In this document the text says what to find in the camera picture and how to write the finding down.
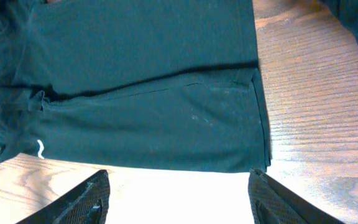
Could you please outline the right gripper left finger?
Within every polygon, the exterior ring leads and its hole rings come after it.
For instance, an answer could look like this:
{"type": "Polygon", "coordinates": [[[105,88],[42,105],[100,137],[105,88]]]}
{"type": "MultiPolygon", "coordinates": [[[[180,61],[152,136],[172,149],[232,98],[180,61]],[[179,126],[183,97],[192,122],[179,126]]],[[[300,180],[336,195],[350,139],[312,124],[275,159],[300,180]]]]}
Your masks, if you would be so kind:
{"type": "Polygon", "coordinates": [[[17,224],[105,224],[109,196],[108,172],[99,170],[17,224]]]}

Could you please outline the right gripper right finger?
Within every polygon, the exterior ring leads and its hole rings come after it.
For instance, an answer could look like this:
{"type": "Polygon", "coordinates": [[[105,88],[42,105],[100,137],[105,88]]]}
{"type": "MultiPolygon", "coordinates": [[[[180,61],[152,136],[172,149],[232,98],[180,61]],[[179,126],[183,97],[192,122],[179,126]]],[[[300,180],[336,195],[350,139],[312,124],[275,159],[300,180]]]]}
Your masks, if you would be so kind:
{"type": "Polygon", "coordinates": [[[259,169],[250,171],[248,194],[255,224],[344,224],[259,169]]]}

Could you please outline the black t-shirt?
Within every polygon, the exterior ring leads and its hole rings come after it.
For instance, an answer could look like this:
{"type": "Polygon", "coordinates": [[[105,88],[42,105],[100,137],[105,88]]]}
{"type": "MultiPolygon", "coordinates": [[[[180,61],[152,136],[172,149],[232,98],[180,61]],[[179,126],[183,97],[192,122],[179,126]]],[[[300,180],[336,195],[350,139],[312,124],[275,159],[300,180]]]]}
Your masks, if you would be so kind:
{"type": "Polygon", "coordinates": [[[248,172],[270,128],[246,0],[0,0],[0,163],[248,172]]]}

